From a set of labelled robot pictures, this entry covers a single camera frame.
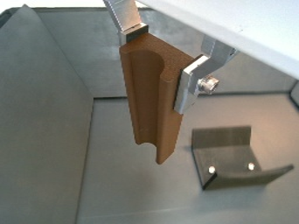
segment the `metal bracket with holes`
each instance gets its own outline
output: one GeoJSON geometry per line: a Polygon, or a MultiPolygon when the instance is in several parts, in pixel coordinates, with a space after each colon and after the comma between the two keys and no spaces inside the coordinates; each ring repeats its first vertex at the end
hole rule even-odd
{"type": "Polygon", "coordinates": [[[200,50],[203,55],[182,70],[174,109],[183,114],[195,103],[200,93],[211,95],[219,85],[211,73],[222,68],[238,55],[239,51],[204,35],[200,50]]]}
{"type": "Polygon", "coordinates": [[[266,185],[294,169],[290,164],[262,171],[250,137],[250,126],[192,131],[192,155],[203,190],[266,185]]]}

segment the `brown rubber block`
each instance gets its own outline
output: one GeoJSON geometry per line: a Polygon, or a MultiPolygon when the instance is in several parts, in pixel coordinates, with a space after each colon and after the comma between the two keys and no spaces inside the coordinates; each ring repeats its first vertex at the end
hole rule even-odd
{"type": "Polygon", "coordinates": [[[119,49],[138,144],[156,146],[156,163],[174,153],[183,116],[174,111],[180,72],[192,57],[150,33],[119,49]]]}

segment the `bolt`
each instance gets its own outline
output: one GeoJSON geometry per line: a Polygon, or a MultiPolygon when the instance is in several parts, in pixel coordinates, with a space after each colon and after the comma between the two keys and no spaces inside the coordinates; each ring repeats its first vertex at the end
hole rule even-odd
{"type": "Polygon", "coordinates": [[[254,163],[248,163],[247,164],[247,168],[254,171],[255,170],[255,164],[254,163]]]}
{"type": "Polygon", "coordinates": [[[210,167],[210,174],[214,174],[214,173],[215,173],[215,171],[216,171],[215,166],[211,166],[211,167],[210,167]]]}
{"type": "Polygon", "coordinates": [[[220,81],[212,77],[212,75],[207,75],[200,81],[199,81],[199,87],[200,91],[206,94],[211,95],[212,92],[216,90],[216,87],[219,85],[220,81]]]}

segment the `metal bracket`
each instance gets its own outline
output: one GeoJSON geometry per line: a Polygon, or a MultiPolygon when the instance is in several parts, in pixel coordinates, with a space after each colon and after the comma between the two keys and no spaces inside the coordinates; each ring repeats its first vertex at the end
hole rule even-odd
{"type": "Polygon", "coordinates": [[[250,147],[251,128],[195,129],[192,155],[202,189],[266,185],[294,169],[262,171],[250,147]]]}
{"type": "Polygon", "coordinates": [[[182,70],[174,106],[179,114],[183,114],[195,103],[199,94],[212,94],[219,85],[219,80],[212,77],[211,73],[222,68],[239,53],[234,47],[207,35],[204,36],[200,49],[204,55],[200,55],[182,70]]]}
{"type": "Polygon", "coordinates": [[[124,45],[148,32],[148,25],[142,22],[135,0],[104,0],[104,4],[116,25],[119,44],[124,45]]]}

